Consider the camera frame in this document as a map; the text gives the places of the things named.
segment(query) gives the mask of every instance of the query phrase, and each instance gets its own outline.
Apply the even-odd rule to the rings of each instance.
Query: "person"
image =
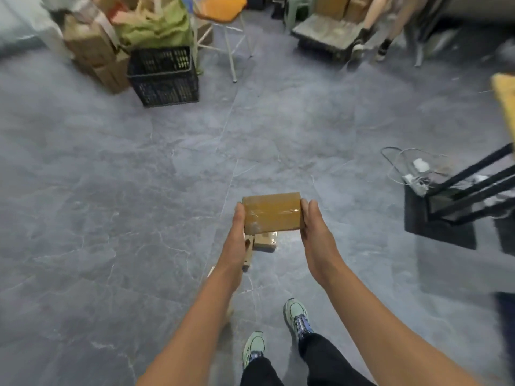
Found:
[[[365,50],[365,43],[371,36],[373,25],[379,19],[388,0],[373,0],[368,9],[367,15],[363,22],[363,27],[359,32],[357,38],[354,40],[351,47],[351,57],[347,64],[347,69],[350,71],[356,70],[363,59],[363,52]],[[409,19],[415,12],[420,0],[404,0],[402,8],[397,14],[393,25],[390,28],[388,36],[379,46],[376,54],[376,61],[381,62],[386,57],[386,53],[390,48],[393,40],[402,32],[404,26],[408,23]]]
[[[406,327],[354,275],[338,253],[317,202],[302,200],[301,205],[306,223],[301,238],[309,271],[329,296],[377,384],[477,386],[471,375]],[[238,203],[212,274],[170,342],[139,378],[138,386],[207,384],[229,300],[242,278],[244,219],[245,209]],[[297,336],[299,354],[308,365],[309,386],[374,385],[312,329],[307,310],[298,300],[289,299],[283,310]],[[241,386],[282,385],[265,353],[265,337],[254,332],[242,354]]]

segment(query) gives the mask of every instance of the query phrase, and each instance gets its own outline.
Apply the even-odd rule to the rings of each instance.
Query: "yellow board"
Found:
[[[515,142],[515,76],[497,73],[492,76],[492,85],[503,106],[508,129]]]

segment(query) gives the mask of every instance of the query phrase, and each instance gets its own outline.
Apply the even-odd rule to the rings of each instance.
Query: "light green plastic stool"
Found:
[[[288,12],[284,14],[284,23],[287,31],[291,31],[295,27],[299,8],[306,6],[308,9],[307,16],[311,16],[315,8],[315,0],[288,0],[287,4],[285,8]]]

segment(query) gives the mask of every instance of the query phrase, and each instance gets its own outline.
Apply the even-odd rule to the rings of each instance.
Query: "marble tile floor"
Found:
[[[508,385],[491,293],[515,291],[515,257],[491,219],[476,251],[404,232],[384,146],[452,157],[459,170],[506,143],[495,58],[427,61],[392,49],[349,75],[297,49],[268,13],[246,13],[255,56],[239,78],[204,53],[197,104],[145,110],[34,50],[0,62],[0,383],[134,384],[219,255],[242,196],[317,199],[364,283],[429,343],[488,385]],[[212,385],[238,384],[241,349],[264,331],[285,385],[305,384],[282,305],[371,377],[309,275],[298,233],[255,254],[220,338]]]

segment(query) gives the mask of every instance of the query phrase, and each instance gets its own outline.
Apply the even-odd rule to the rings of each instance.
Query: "black pants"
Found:
[[[354,370],[328,339],[313,333],[299,343],[299,353],[310,372],[308,386],[376,386]],[[243,371],[240,386],[283,386],[270,360],[252,360]]]

